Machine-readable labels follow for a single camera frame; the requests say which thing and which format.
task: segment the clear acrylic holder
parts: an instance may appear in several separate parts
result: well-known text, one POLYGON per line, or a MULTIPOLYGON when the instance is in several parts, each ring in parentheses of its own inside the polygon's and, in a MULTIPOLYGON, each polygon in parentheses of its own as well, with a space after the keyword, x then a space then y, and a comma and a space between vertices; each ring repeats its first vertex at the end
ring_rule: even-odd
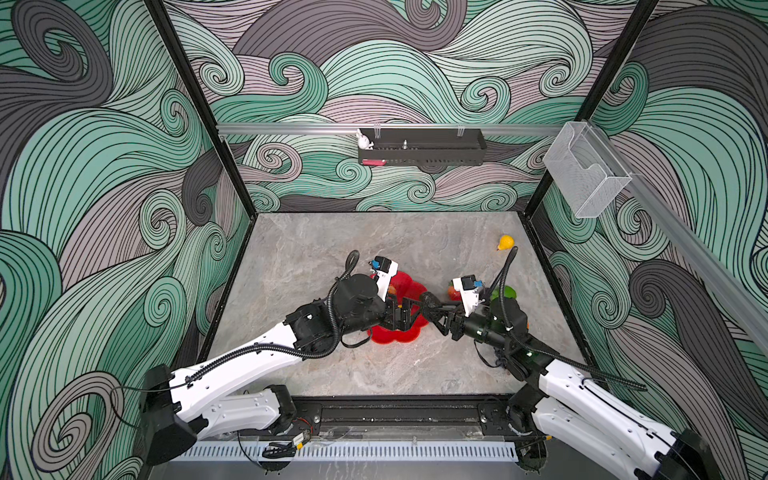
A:
POLYGON ((569 121, 544 164, 576 218, 595 218, 630 182, 630 172, 600 128, 569 121))

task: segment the red flower-shaped plate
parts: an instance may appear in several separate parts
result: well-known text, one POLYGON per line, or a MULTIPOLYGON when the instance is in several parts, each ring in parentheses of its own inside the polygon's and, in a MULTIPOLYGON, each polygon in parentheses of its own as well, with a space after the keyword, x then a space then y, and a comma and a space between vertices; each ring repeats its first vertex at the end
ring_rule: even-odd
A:
MULTIPOLYGON (((422 293, 427 289, 419 282, 414 282, 410 275, 403 272, 398 272, 389 281, 390 286, 395 287, 397 302, 402 303, 403 298, 410 298, 418 300, 422 293)), ((411 309, 411 313, 415 312, 419 307, 414 306, 411 309)), ((381 326, 374 326, 372 330, 371 340, 374 343, 385 345, 392 342, 408 343, 412 342, 419 336, 422 331, 422 327, 426 326, 429 322, 426 318, 419 315, 419 318, 413 323, 413 327, 407 332, 401 332, 399 330, 392 331, 387 330, 381 326)))

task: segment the black cable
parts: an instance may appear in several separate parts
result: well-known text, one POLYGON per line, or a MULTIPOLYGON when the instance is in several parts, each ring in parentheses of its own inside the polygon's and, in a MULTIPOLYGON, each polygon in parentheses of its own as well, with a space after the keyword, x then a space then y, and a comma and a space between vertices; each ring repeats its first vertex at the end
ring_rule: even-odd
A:
POLYGON ((137 389, 136 387, 133 387, 133 386, 117 385, 117 386, 112 387, 112 389, 108 393, 108 395, 109 395, 109 407, 112 410, 112 413, 114 413, 114 416, 116 416, 121 423, 124 423, 125 425, 128 425, 129 427, 131 427, 134 430, 138 430, 140 427, 138 427, 137 425, 134 425, 133 423, 130 423, 128 420, 126 420, 123 417, 121 417, 120 414, 118 413, 118 411, 115 409, 114 401, 112 400, 112 392, 114 392, 115 390, 133 390, 135 392, 157 393, 157 392, 167 392, 168 390, 178 389, 178 388, 183 387, 185 385, 186 385, 186 383, 181 383, 180 385, 174 385, 174 386, 168 387, 166 389, 137 389))
POLYGON ((488 360, 483 358, 483 355, 480 353, 480 350, 478 349, 478 341, 477 340, 475 340, 475 351, 478 353, 478 356, 480 357, 480 360, 482 360, 482 362, 485 364, 485 366, 491 367, 492 369, 495 369, 495 368, 498 368, 498 367, 502 366, 501 363, 498 360, 496 361, 496 365, 491 365, 490 363, 488 363, 488 360))
POLYGON ((496 286, 498 285, 498 281, 502 278, 502 272, 499 271, 496 274, 496 278, 493 279, 493 283, 491 283, 491 286, 482 293, 482 297, 484 300, 490 301, 491 295, 493 295, 493 290, 495 290, 496 286))
POLYGON ((352 345, 350 345, 348 343, 344 343, 344 338, 342 337, 341 344, 343 346, 345 346, 346 348, 348 348, 348 349, 356 349, 357 347, 363 346, 366 343, 368 343, 368 341, 371 340, 371 338, 373 338, 373 330, 372 329, 368 329, 368 336, 366 338, 360 340, 358 343, 353 343, 352 345))
POLYGON ((186 378, 187 383, 196 382, 197 380, 203 378, 203 376, 206 373, 209 373, 211 370, 216 369, 220 366, 222 366, 224 363, 229 362, 232 359, 236 359, 239 356, 246 355, 247 353, 252 352, 261 352, 264 350, 272 351, 272 352, 278 352, 278 353, 286 353, 288 355, 298 356, 302 359, 322 359, 323 357, 326 357, 330 355, 333 350, 336 349, 336 347, 339 345, 339 342, 341 341, 341 332, 339 331, 339 323, 336 319, 336 313, 333 311, 333 296, 336 294, 336 289, 339 286, 339 282, 341 280, 345 280, 349 278, 349 275, 352 273, 352 270, 355 269, 355 266, 357 265, 357 260, 360 258, 360 252, 357 250, 352 250, 349 252, 349 255, 346 258, 346 269, 344 270, 344 273, 338 278, 336 278, 336 282, 333 283, 333 286, 331 286, 331 290, 328 292, 328 299, 326 301, 326 311, 328 313, 328 320, 331 324, 331 330, 333 332, 333 343, 322 352, 303 352, 301 350, 297 350, 288 346, 284 345, 275 345, 274 343, 254 343, 253 345, 244 346, 243 348, 233 350, 232 352, 229 352, 228 354, 221 356, 218 359, 215 359, 208 365, 205 365, 203 368, 195 372, 193 375, 186 378))
POLYGON ((285 445, 278 442, 271 442, 270 447, 272 448, 264 449, 264 451, 261 452, 261 456, 268 458, 269 460, 293 457, 296 456, 296 452, 298 451, 296 446, 291 442, 286 443, 285 445))
POLYGON ((504 298, 504 288, 507 285, 507 274, 509 273, 509 266, 512 264, 512 261, 515 259, 515 256, 518 254, 518 248, 512 247, 511 250, 509 250, 509 255, 507 255, 507 260, 504 262, 504 266, 502 267, 502 271, 499 272, 501 274, 498 282, 498 291, 499 293, 499 305, 502 307, 502 320, 504 321, 504 326, 507 329, 507 332, 509 333, 509 337, 511 338, 511 341, 518 347, 527 350, 531 353, 538 353, 541 355, 546 355, 548 357, 551 357, 552 359, 560 360, 563 363, 566 363, 570 366, 576 367, 577 369, 584 370, 585 372, 589 372, 592 375, 601 376, 604 379, 611 379, 618 385, 621 385, 628 389, 637 390, 640 392, 647 392, 648 387, 643 385, 642 383, 635 382, 633 380, 624 379, 620 376, 616 376, 612 373, 606 373, 603 372, 595 367, 584 365, 583 363, 576 362, 575 360, 571 360, 568 357, 564 357, 561 355, 557 355, 552 352, 547 352, 546 350, 537 349, 535 347, 532 347, 530 345, 527 345, 523 343, 517 335, 515 335, 512 330, 512 323, 507 317, 507 303, 505 302, 504 298))
MULTIPOLYGON (((258 462, 258 460, 253 460, 250 457, 250 455, 248 455, 248 452, 245 451, 245 448, 243 448, 243 443, 240 441, 240 430, 237 431, 237 444, 240 446, 240 451, 243 453, 243 455, 245 455, 245 458, 248 458, 250 460, 250 462, 253 463, 255 466, 257 466, 257 467, 261 468, 262 470, 266 471, 266 468, 264 468, 263 465, 261 465, 258 462)), ((257 454, 259 453, 258 446, 256 448, 256 453, 257 454)))

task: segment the wave pattern wallpaper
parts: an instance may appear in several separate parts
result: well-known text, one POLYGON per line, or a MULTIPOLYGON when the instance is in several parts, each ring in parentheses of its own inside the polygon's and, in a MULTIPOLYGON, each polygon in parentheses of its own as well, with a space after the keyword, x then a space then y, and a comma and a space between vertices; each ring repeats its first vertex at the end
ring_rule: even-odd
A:
MULTIPOLYGON (((768 308, 768 5, 711 4, 651 19, 594 120, 768 308)), ((618 393, 765 479, 768 361, 643 206, 576 220, 552 188, 535 226, 600 367, 650 387, 618 393)))
MULTIPOLYGON (((573 120, 634 3, 166 0, 219 122, 382 124, 573 120)), ((354 137, 228 138, 261 211, 520 210, 551 139, 487 140, 487 164, 420 170, 360 167, 354 137)))
POLYGON ((3 478, 135 478, 249 223, 142 0, 0 3, 3 478))

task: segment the table surface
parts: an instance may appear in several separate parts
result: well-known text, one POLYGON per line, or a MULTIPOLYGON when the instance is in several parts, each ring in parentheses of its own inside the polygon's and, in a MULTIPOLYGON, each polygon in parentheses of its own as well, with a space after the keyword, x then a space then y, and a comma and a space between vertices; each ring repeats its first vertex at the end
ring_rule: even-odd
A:
MULTIPOLYGON (((325 297, 350 250, 360 251, 355 273, 383 255, 447 300, 451 279, 475 274, 493 281, 506 258, 501 235, 515 238, 518 255, 507 284, 528 314, 531 333, 560 353, 581 354, 530 240, 514 212, 261 214, 227 301, 209 358, 259 336, 298 306, 325 297)), ((345 336, 347 343, 365 333, 345 336)), ((492 348, 479 346, 493 360, 492 348)), ((284 384, 293 395, 423 395, 516 392, 522 383, 483 365, 473 342, 442 336, 428 325, 411 343, 358 349, 342 346, 324 359, 305 360, 258 379, 258 391, 284 384)))

